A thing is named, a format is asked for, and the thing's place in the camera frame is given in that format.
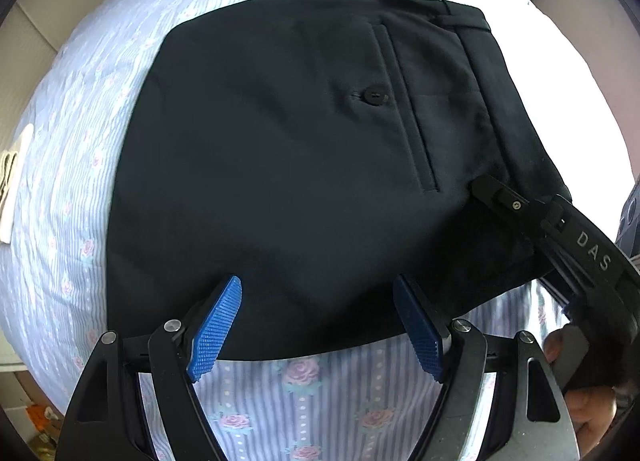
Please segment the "right human hand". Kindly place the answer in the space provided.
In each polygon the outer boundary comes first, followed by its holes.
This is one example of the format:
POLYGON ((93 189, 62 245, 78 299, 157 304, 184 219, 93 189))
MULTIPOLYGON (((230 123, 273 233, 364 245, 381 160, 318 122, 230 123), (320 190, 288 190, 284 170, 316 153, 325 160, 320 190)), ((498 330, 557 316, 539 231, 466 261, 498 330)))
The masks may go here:
MULTIPOLYGON (((554 330, 544 339, 542 350, 550 366, 562 354, 566 331, 570 325, 554 330)), ((592 452, 611 427, 617 412, 616 393, 612 387, 593 386, 567 391, 565 396, 570 419, 574 423, 580 459, 592 452)))

